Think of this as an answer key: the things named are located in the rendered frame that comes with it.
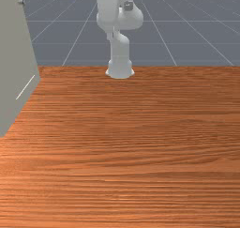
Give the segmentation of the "pale cabinet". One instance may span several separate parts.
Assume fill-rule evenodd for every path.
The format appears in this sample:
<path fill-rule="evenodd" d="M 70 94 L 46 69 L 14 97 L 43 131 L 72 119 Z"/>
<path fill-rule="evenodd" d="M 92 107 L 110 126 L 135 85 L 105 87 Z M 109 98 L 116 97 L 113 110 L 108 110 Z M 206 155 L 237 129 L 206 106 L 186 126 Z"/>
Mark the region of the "pale cabinet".
<path fill-rule="evenodd" d="M 40 81 L 24 5 L 24 0 L 0 0 L 0 137 Z"/>

